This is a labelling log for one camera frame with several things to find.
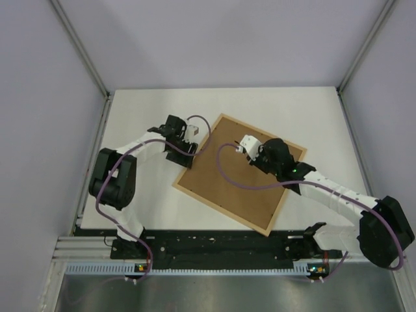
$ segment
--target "white table surface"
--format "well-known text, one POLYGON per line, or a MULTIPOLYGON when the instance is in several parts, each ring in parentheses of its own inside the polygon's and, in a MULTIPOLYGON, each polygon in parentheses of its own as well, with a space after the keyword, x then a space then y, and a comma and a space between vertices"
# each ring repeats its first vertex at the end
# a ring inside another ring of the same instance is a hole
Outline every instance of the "white table surface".
MULTIPOLYGON (((333 87, 118 90, 102 147, 118 148, 160 126, 169 114, 201 114, 210 124, 220 113, 307 148, 304 162, 333 181, 365 194, 353 145, 333 87)), ((207 129, 202 121, 197 141, 207 129)), ((175 189, 182 167, 157 155, 138 168, 135 214, 148 229, 248 229, 175 189)), ((88 195, 83 229, 113 229, 88 195)), ((290 192, 274 229, 305 229, 316 222, 349 225, 325 206, 290 192)))

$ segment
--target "metal sheet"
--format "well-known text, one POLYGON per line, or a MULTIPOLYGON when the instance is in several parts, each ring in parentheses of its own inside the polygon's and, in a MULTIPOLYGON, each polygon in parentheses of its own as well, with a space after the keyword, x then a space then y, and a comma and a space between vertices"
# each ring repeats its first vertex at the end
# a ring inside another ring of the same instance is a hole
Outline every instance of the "metal sheet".
POLYGON ((56 311, 404 311, 393 275, 371 264, 345 263, 326 283, 284 277, 152 276, 134 286, 108 276, 66 276, 56 311))

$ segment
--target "metal frame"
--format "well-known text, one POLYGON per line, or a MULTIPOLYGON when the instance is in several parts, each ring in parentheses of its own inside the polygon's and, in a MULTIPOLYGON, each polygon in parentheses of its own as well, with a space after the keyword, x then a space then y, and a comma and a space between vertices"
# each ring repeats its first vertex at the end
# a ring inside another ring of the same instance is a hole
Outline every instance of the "metal frame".
POLYGON ((75 49, 75 52, 77 52, 79 59, 85 67, 85 70, 91 76, 92 81, 96 84, 101 94, 103 94, 104 99, 107 100, 110 96, 110 92, 105 87, 103 80, 99 76, 99 73, 96 70, 96 67, 94 66, 93 62, 91 61, 91 58, 88 56, 88 53, 86 52, 86 49, 81 39, 79 39, 78 34, 73 28, 72 23, 66 15, 65 10, 62 7, 60 1, 47 0, 47 2, 51 5, 53 12, 55 13, 57 19, 60 21, 60 24, 62 25, 66 34, 68 35, 68 39, 71 42, 73 48, 75 49))
POLYGON ((368 51, 374 44, 378 34, 382 30, 383 26, 385 25, 386 21, 389 19, 391 13, 394 11, 398 0, 387 0, 382 11, 380 12, 379 16, 377 17, 376 22, 371 27, 370 32, 368 33, 363 45, 360 47, 356 57, 351 63, 348 71, 346 72, 341 84, 338 86, 338 91, 343 92, 345 88, 348 86, 349 82, 353 78, 354 74, 357 72, 359 66, 363 62, 365 56, 367 55, 368 51))
MULTIPOLYGON (((112 105, 112 96, 110 95, 108 89, 104 85, 99 73, 97 72, 93 62, 91 61, 86 49, 79 39, 73 25, 71 24, 67 14, 65 13, 59 0, 47 0, 51 5, 53 12, 56 14, 58 20, 63 26, 70 42, 72 43, 76 53, 78 54, 81 62, 83 63, 86 71, 91 76, 91 79, 98 87, 99 91, 103 95, 105 104, 101 112, 101 118, 97 125, 97 131, 92 144, 91 150, 89 151, 89 162, 86 168, 86 174, 84 175, 84 181, 81 189, 77 194, 77 213, 74 220, 72 221, 72 229, 76 225, 79 218, 82 218, 83 209, 85 206, 86 198, 88 195, 88 181, 91 175, 91 168, 94 166, 96 156, 98 154, 103 134, 105 131, 105 126, 107 124, 107 119, 109 117, 109 112, 112 105)), ((368 167, 365 164, 365 160, 362 157, 361 148, 358 142, 358 136, 354 127, 350 121, 350 114, 348 107, 345 105, 343 99, 343 91, 348 86, 349 82, 353 78, 354 74, 357 72, 360 64, 363 62, 366 54, 369 49, 372 47, 377 35, 380 33, 382 27, 385 25, 388 17, 391 15, 395 6, 397 5, 397 0, 387 0, 378 19, 370 30, 369 34, 366 37, 363 45, 358 51, 354 61, 349 67, 346 75, 344 76, 341 84, 337 88, 339 93, 339 100, 342 110, 344 112, 344 117, 350 136, 354 145, 356 152, 356 157, 360 165, 360 170, 365 180, 365 186, 369 194, 373 194, 372 191, 372 181, 369 175, 368 167)), ((107 242, 112 241, 114 237, 107 237, 107 242)), ((55 252, 53 254, 51 266, 47 275, 47 282, 44 287, 44 292, 40 297, 40 305, 38 311, 42 312, 54 312, 59 297, 60 288, 62 287, 63 278, 65 275, 66 267, 68 261, 74 262, 100 262, 100 263, 119 263, 119 262, 129 262, 124 260, 112 260, 110 259, 111 248, 106 246, 103 241, 103 237, 60 237, 58 238, 57 245, 55 247, 55 252)), ((347 259, 348 262, 366 262, 366 259, 353 257, 347 259)), ((416 312, 416 279, 413 273, 411 265, 408 263, 407 259, 405 260, 404 268, 398 272, 394 272, 395 281, 398 288, 398 293, 400 294, 404 307, 406 311, 416 312)))

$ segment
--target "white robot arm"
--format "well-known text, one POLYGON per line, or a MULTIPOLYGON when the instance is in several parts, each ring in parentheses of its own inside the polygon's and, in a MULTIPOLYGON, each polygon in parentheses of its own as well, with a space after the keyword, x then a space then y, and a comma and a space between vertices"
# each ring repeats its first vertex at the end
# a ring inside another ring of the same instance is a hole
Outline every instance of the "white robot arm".
POLYGON ((98 196, 104 180, 116 161, 123 154, 141 144, 139 148, 124 157, 117 170, 112 174, 100 199, 100 211, 116 221, 117 234, 121 238, 134 241, 134 238, 122 231, 120 226, 136 237, 139 237, 144 229, 137 217, 131 217, 135 213, 135 205, 131 201, 136 190, 137 167, 154 155, 166 152, 166 159, 190 168, 193 156, 183 155, 172 146, 193 154, 198 147, 197 143, 193 142, 194 136, 197 134, 198 127, 190 125, 187 120, 169 115, 165 124, 150 128, 138 140, 120 148, 112 150, 104 148, 99 152, 88 188, 89 193, 94 197, 98 196))
POLYGON ((316 200, 351 221, 353 226, 318 223, 306 229, 305 232, 313 236, 321 250, 362 253, 383 268, 387 268, 398 257, 398 248, 386 226, 364 210, 363 206, 376 212, 388 223, 403 250, 415 239, 400 204, 394 198, 386 196, 379 200, 340 186, 311 165, 295 161, 282 139, 273 138, 263 144, 254 136, 246 135, 237 147, 237 152, 247 154, 250 165, 266 174, 275 175, 279 182, 301 181, 283 187, 316 200))

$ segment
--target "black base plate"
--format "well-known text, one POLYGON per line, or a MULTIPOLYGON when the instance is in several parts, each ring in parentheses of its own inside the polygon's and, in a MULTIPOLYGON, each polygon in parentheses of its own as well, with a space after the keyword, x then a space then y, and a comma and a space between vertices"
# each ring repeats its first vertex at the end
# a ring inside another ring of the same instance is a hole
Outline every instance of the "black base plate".
MULTIPOLYGON (((145 230, 141 239, 153 252, 154 269, 255 270, 293 268, 298 259, 322 259, 305 247, 304 231, 272 231, 264 237, 254 231, 145 230)), ((111 259, 145 259, 138 242, 113 241, 111 259)), ((328 252, 330 259, 342 253, 328 252)))

